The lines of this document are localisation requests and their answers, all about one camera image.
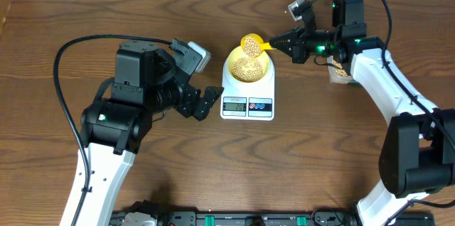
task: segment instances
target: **yellow spoon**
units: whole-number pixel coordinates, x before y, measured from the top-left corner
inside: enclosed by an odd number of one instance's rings
[[[242,46],[242,49],[244,51],[245,51],[245,40],[246,40],[247,37],[254,38],[254,40],[259,44],[259,47],[261,48],[261,51],[259,52],[259,54],[257,54],[257,56],[262,54],[262,52],[264,52],[264,50],[275,49],[275,48],[271,47],[268,42],[264,43],[264,41],[262,40],[261,36],[259,36],[257,34],[254,34],[254,33],[250,33],[250,34],[246,35],[245,37],[243,37],[242,41],[240,42],[240,44]]]

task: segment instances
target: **robotic arm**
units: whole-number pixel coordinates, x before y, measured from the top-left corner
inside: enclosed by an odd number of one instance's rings
[[[366,36],[363,0],[333,0],[332,26],[317,30],[310,1],[297,0],[289,5],[295,21],[304,25],[278,35],[270,45],[286,53],[293,63],[305,63],[310,55],[333,56],[372,97],[389,125],[380,154],[381,180],[371,193],[356,205],[356,216],[348,225],[360,222],[382,226],[395,221],[412,200],[420,200],[455,184],[455,150],[434,122],[400,87],[384,67],[384,43]],[[455,136],[455,110],[440,110],[420,94],[393,63],[385,51],[385,63],[399,82]],[[432,142],[419,148],[419,139]]]
[[[155,43],[127,41],[117,51],[115,78],[103,82],[93,103],[82,113],[81,139],[90,165],[90,187],[84,188],[85,165],[79,152],[73,188],[60,225],[109,223],[120,186],[152,122],[174,108],[184,117],[204,120],[223,92],[207,87],[203,97],[188,82],[202,72],[210,53],[194,42],[174,39],[169,55]],[[102,98],[111,86],[111,97]],[[153,120],[154,114],[163,112]],[[81,194],[86,192],[82,206]]]

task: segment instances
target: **scale control panel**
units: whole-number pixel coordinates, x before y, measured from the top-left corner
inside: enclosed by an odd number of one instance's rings
[[[256,97],[224,97],[223,116],[272,118],[273,100]]]

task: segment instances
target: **white digital scale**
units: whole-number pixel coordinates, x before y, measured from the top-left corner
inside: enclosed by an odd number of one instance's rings
[[[256,82],[242,82],[231,74],[232,65],[246,56],[239,46],[227,57],[223,67],[220,115],[223,119],[272,120],[275,115],[275,67],[266,52],[256,59],[264,68]]]

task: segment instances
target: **wooden table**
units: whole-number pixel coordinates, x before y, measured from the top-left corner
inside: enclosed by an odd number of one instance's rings
[[[55,95],[52,66],[65,42],[96,33],[195,41],[213,58],[191,83],[221,85],[229,52],[247,33],[268,39],[296,26],[294,0],[13,0],[0,40],[0,217],[2,225],[57,225],[70,193],[77,146]],[[365,1],[368,33],[385,38],[379,0]],[[455,107],[455,0],[387,0],[390,51],[413,85]],[[331,27],[331,2],[315,5]],[[60,79],[76,122],[98,85],[114,75],[120,41],[71,47]],[[170,111],[142,141],[116,209],[134,201],[200,210],[348,208],[379,180],[387,125],[361,87],[331,84],[327,68],[269,53],[276,78],[272,122],[228,121],[219,103],[204,122]],[[455,188],[428,198],[448,202]],[[418,210],[426,207],[418,205]],[[454,210],[432,210],[451,225]]]

